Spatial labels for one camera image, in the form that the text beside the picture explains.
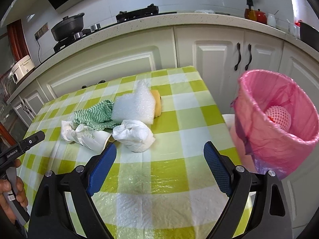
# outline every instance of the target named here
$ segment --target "wall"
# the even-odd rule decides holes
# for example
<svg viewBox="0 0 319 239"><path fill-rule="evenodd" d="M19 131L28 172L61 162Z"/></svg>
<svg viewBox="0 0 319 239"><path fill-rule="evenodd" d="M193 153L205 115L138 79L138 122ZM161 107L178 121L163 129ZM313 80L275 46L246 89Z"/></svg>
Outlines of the wall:
<svg viewBox="0 0 319 239"><path fill-rule="evenodd" d="M84 12L84 27L95 23L102 26L116 23L115 16L119 11L132 11L144 8L151 3L159 6L160 12L178 11L190 12L198 9L212 9L217 12L229 13L243 17L246 0L84 0L66 12L59 15L47 0L38 0L22 19L23 30L31 58L35 65L39 65L39 46L35 40L35 32L46 22L51 29L66 15L72 16ZM281 28L288 28L286 19L293 20L291 0L254 0L255 9L261 9L266 13L275 13L278 18L278 25ZM39 57L44 61L51 56L56 41L51 32L47 32L39 39Z"/></svg>
<svg viewBox="0 0 319 239"><path fill-rule="evenodd" d="M319 19L307 0L292 0L294 22L302 20L319 30Z"/></svg>

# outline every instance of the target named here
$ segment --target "white cabinet door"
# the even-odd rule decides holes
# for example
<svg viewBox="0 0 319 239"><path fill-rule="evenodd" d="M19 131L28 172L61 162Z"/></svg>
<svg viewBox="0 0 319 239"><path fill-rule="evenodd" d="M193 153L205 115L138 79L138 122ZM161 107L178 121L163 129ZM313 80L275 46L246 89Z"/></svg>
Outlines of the white cabinet door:
<svg viewBox="0 0 319 239"><path fill-rule="evenodd" d="M222 114L230 113L237 78L244 31L227 27L174 27L178 67L193 65L199 71Z"/></svg>
<svg viewBox="0 0 319 239"><path fill-rule="evenodd" d="M58 63L38 81L52 100L101 80L175 67L173 27L165 27L100 42Z"/></svg>
<svg viewBox="0 0 319 239"><path fill-rule="evenodd" d="M11 106L19 116L19 118L24 122L24 124L29 127L32 123L33 116L28 111L28 109L25 108L25 106L22 104L23 102L20 100L20 97L17 96L12 102Z"/></svg>
<svg viewBox="0 0 319 239"><path fill-rule="evenodd" d="M41 110L42 106L49 101L37 80L34 80L19 95L33 118Z"/></svg>
<svg viewBox="0 0 319 239"><path fill-rule="evenodd" d="M307 93L319 109L319 64L296 47L285 43L279 72L286 74ZM319 145L282 181L292 227L306 225L319 206Z"/></svg>
<svg viewBox="0 0 319 239"><path fill-rule="evenodd" d="M247 70L264 69L278 72L282 48L283 40L246 30L243 47L243 65L240 69L240 73L243 73L245 68Z"/></svg>

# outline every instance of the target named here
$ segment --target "speckled countertop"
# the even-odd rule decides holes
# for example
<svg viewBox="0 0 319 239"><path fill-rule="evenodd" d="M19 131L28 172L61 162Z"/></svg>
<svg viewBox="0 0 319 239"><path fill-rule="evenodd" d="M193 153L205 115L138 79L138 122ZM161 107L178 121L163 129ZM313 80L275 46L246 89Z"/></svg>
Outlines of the speckled countertop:
<svg viewBox="0 0 319 239"><path fill-rule="evenodd" d="M101 41L105 41L116 36L128 34L134 31L145 30L150 28L173 26L173 25L184 25L184 24L212 24L212 25L224 25L238 28L245 28L249 30L259 31L274 37L283 39L296 47L302 49L308 55L312 56L319 62L319 52L312 47L308 46L301 40L294 38L293 36L286 34L285 32L276 28L269 27L258 22L246 20L239 17L218 15L218 14L203 14L203 13L177 13L177 14L165 14L153 17L146 17L142 19L132 20L129 22L121 23L118 25L111 26L109 28L100 30L93 33L81 40L71 44L70 46L62 49L57 54L46 60L44 63L39 65L32 74L30 74L15 92L8 99L9 104L12 100L33 80L47 71L49 68L64 60L65 58L73 55L76 52L81 51L89 46L97 44Z"/></svg>

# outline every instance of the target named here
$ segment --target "plastic table cover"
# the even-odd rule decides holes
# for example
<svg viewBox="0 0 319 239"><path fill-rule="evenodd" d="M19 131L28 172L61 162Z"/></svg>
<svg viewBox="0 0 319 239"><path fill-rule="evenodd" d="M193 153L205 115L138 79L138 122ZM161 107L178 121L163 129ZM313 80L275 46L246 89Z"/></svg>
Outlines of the plastic table cover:
<svg viewBox="0 0 319 239"><path fill-rule="evenodd" d="M44 173L70 172L95 153L61 140L61 120L75 110L130 93L145 79L161 94L162 115L150 126L156 141L143 153L122 144L101 191L93 201L114 238L206 238L228 197L222 193L204 159L212 141L219 152L240 164L229 131L205 83L194 67L164 69L111 80L61 96L42 107L26 137L42 130L45 140L21 157L18 175L25 183L31 213ZM71 194L66 193L76 231L85 235ZM246 205L236 235L243 233L251 212Z"/></svg>

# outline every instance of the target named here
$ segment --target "red kettle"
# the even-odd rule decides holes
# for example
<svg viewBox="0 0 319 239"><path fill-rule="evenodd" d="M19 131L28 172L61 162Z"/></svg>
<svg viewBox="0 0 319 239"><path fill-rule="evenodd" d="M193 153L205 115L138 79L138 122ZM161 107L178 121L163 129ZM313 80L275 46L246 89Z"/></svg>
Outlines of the red kettle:
<svg viewBox="0 0 319 239"><path fill-rule="evenodd" d="M262 12L260 9L256 11L257 21L259 23L267 24L267 16L266 13Z"/></svg>

